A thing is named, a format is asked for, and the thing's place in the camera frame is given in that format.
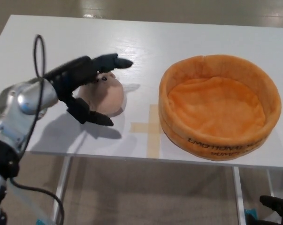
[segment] orange plush basket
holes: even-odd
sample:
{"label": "orange plush basket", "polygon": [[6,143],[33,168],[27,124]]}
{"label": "orange plush basket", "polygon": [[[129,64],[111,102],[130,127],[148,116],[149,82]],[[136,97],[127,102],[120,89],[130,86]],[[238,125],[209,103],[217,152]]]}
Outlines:
{"label": "orange plush basket", "polygon": [[177,62],[159,87],[165,134],[183,150],[214,161],[260,147],[280,114],[280,96],[270,77],[234,56],[196,56]]}

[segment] white tabletop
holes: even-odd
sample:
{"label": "white tabletop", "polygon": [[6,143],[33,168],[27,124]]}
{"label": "white tabletop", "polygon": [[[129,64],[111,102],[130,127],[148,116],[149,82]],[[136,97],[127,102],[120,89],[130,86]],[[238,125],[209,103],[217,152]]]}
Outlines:
{"label": "white tabletop", "polygon": [[283,168],[283,110],[262,147],[231,161],[212,162],[193,156],[164,134],[148,138],[147,133],[130,132],[132,123],[148,123],[150,105],[158,104],[164,71],[196,55],[230,54],[252,61],[274,80],[283,104],[283,29],[13,15],[0,36],[0,92],[35,76],[32,47],[36,34],[46,41],[48,70],[83,55],[114,52],[134,61],[134,65],[114,71],[124,85],[127,102],[124,112],[113,118],[113,128],[80,125],[66,113],[64,103],[59,103],[37,123],[29,151],[148,158],[148,140],[160,138],[153,158]]}

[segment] tape marking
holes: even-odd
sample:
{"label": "tape marking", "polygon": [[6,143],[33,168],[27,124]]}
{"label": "tape marking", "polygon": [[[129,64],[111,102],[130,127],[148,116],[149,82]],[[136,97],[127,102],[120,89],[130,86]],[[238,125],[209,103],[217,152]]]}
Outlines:
{"label": "tape marking", "polygon": [[160,126],[158,110],[158,105],[150,105],[148,123],[131,123],[131,133],[148,134],[147,158],[159,158],[160,155],[160,137],[164,132]]}

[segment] cable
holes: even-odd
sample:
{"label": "cable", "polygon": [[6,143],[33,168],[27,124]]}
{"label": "cable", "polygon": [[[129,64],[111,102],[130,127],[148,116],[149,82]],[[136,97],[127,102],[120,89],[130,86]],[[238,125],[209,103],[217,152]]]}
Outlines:
{"label": "cable", "polygon": [[[41,48],[42,48],[42,70],[41,70],[41,76],[39,75],[39,72],[38,72],[38,67],[37,67],[37,43],[38,41],[40,40],[41,42]],[[35,125],[37,123],[37,120],[38,120],[38,116],[39,116],[39,112],[40,112],[40,108],[41,108],[41,102],[42,102],[42,96],[43,96],[43,89],[44,89],[44,74],[45,74],[45,71],[46,71],[46,53],[45,53],[45,45],[44,45],[44,41],[43,41],[43,38],[41,35],[37,35],[35,37],[35,41],[34,41],[34,51],[33,51],[33,56],[34,56],[34,68],[35,68],[35,73],[36,73],[36,76],[37,78],[39,78],[39,83],[40,83],[40,95],[39,95],[39,101],[38,101],[38,106],[37,106],[37,110],[36,110],[36,114],[35,114],[35,117],[34,117],[34,121],[33,121],[33,124],[30,128],[30,131],[29,131],[29,134],[28,134],[28,137],[27,137],[27,141],[25,143],[25,146],[24,146],[24,149],[22,151],[22,155],[20,157],[22,157],[29,145],[29,142],[30,142],[30,139],[31,139],[31,136],[33,134],[33,131],[34,131],[34,128],[35,128]],[[44,190],[42,188],[38,188],[38,187],[29,187],[29,186],[25,186],[25,185],[21,185],[21,184],[18,184],[13,178],[10,178],[10,181],[11,181],[11,184],[13,184],[15,187],[17,188],[20,188],[20,189],[23,189],[23,190],[29,190],[29,191],[35,191],[35,192],[41,192],[43,194],[46,194],[46,195],[49,195],[51,196],[53,199],[55,199],[59,205],[59,209],[60,209],[60,214],[61,214],[61,218],[60,218],[60,222],[59,222],[59,225],[63,225],[64,224],[64,207],[63,207],[63,203],[62,201],[55,195],[53,194],[52,192],[50,191],[47,191],[47,190]]]}

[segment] plush fabric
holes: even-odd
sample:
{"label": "plush fabric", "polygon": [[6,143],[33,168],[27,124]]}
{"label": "plush fabric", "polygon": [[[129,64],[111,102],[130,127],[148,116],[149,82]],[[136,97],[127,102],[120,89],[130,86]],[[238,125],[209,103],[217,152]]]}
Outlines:
{"label": "plush fabric", "polygon": [[121,109],[124,91],[122,84],[110,72],[100,74],[95,83],[81,86],[78,97],[89,105],[91,111],[110,116]]}
{"label": "plush fabric", "polygon": [[159,88],[161,126],[176,145],[210,160],[260,147],[281,114],[278,90],[253,63],[228,55],[172,65]]}

